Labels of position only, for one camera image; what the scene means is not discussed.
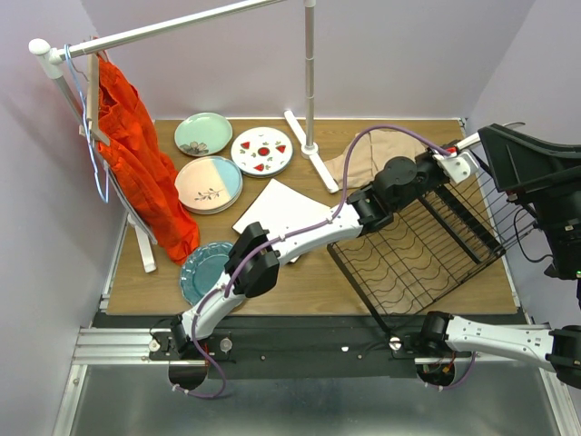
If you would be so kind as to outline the large square green plate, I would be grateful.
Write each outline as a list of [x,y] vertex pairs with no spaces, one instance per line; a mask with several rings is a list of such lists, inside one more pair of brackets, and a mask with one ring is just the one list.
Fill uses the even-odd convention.
[[319,223],[329,209],[328,205],[271,179],[232,229],[236,233],[242,233],[249,224],[259,222],[263,229],[272,233],[285,229],[292,231]]

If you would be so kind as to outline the white blue rimmed plate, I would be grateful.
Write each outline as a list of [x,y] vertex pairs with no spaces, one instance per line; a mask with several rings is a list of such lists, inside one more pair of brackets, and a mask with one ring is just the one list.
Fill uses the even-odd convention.
[[272,127],[242,132],[231,145],[231,159],[241,172],[257,173],[286,169],[293,157],[291,139]]

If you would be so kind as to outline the cream and teal plate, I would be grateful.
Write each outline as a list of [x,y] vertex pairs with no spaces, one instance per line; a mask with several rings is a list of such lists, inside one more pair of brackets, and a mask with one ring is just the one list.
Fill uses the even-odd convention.
[[175,179],[182,205],[192,213],[219,213],[239,198],[243,180],[238,166],[220,156],[197,158],[186,164]]

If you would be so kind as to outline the green round plate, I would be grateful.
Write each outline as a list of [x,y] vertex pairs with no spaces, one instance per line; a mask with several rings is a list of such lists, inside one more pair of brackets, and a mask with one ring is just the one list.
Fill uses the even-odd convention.
[[174,131],[177,148],[191,157],[220,152],[232,138],[231,123],[222,115],[200,113],[181,121]]

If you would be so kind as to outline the teal round plate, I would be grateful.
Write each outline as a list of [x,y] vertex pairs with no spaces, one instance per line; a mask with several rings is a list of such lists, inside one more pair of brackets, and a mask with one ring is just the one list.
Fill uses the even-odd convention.
[[224,271],[233,244],[214,242],[198,247],[185,261],[180,272],[183,299],[195,306],[211,291]]

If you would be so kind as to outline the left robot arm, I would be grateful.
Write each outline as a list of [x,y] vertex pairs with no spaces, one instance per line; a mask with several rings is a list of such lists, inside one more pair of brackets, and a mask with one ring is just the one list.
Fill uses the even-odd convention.
[[202,341],[242,302],[274,288],[280,268],[321,246],[352,240],[382,230],[408,205],[451,175],[448,164],[457,153],[425,152],[415,158],[394,157],[372,181],[322,218],[300,229],[285,229],[271,237],[251,223],[235,243],[208,243],[185,263],[186,279],[202,277],[203,287],[190,310],[170,321],[170,350],[184,360],[208,357]]

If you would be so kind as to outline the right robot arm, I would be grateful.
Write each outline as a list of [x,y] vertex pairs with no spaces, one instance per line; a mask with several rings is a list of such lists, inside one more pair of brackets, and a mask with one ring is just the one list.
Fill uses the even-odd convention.
[[[580,282],[580,148],[555,144],[502,124],[482,127],[481,144],[498,192],[510,203],[533,210],[545,236],[550,263],[546,276]],[[580,327],[549,323],[487,323],[442,311],[428,312],[416,344],[423,356],[480,353],[525,362],[580,386]]]

